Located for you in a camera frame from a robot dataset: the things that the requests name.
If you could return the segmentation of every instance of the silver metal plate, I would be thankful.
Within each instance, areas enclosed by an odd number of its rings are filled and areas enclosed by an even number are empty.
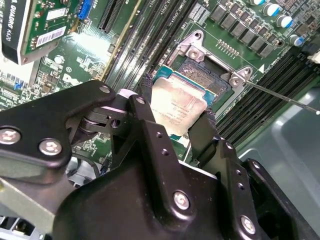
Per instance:
[[[208,107],[205,91],[178,76],[160,77],[152,87],[151,109],[168,135],[182,136]]]

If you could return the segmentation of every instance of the robotic arm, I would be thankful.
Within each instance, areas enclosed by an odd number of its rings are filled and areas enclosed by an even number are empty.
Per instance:
[[[204,112],[178,161],[144,97],[100,81],[0,113],[0,203],[54,240],[320,239],[257,161]],[[114,170],[75,189],[72,146],[110,133]]]

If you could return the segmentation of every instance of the black bracket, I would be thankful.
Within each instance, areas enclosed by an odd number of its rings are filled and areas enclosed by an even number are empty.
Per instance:
[[[166,129],[155,123],[148,101],[132,95],[128,102],[133,115],[131,132],[127,139],[112,136],[112,162],[120,166],[141,153],[157,219],[170,230],[184,230],[192,223],[197,210],[171,140]],[[185,208],[176,204],[176,193],[186,197]]]
[[[246,169],[260,226],[271,239],[319,239],[315,231],[256,160],[242,163]]]
[[[189,129],[189,139],[199,167],[219,179],[219,219],[225,238],[261,239],[247,172],[234,147],[220,137],[210,110]]]
[[[71,158],[70,139],[88,110],[114,99],[116,93],[100,81],[54,93],[0,113],[0,128],[18,132],[14,144],[0,144],[0,176],[49,184],[65,173]],[[40,150],[44,140],[56,140],[57,155]]]

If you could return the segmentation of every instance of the capacitor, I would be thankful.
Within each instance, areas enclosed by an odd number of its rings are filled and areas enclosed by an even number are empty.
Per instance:
[[[276,19],[276,25],[284,29],[291,27],[293,22],[292,17],[286,15],[280,15]]]
[[[261,5],[264,4],[266,2],[266,0],[249,0],[249,3],[251,5]]]
[[[293,46],[296,46],[296,47],[302,46],[305,42],[303,37],[295,34],[290,36],[289,41]]]
[[[54,57],[54,62],[56,64],[63,64],[65,62],[65,58],[61,55],[57,55]]]
[[[262,10],[263,14],[269,17],[274,17],[279,13],[279,11],[280,6],[275,3],[267,3],[266,5],[264,5]]]

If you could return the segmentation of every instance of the barcode sticker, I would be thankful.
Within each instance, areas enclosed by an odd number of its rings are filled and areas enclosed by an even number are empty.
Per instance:
[[[56,10],[51,10],[48,12],[48,15],[46,16],[46,20],[47,21],[50,21],[50,20],[53,20],[53,19],[57,19],[57,18],[61,18],[65,15],[66,13],[66,7],[63,7],[63,8],[59,8],[59,9],[56,9]]]
[[[65,34],[66,26],[60,27],[56,30],[53,30],[51,32],[47,32],[41,36],[38,37],[38,40],[36,41],[36,47],[39,47],[43,44],[46,44],[54,39],[57,39]]]

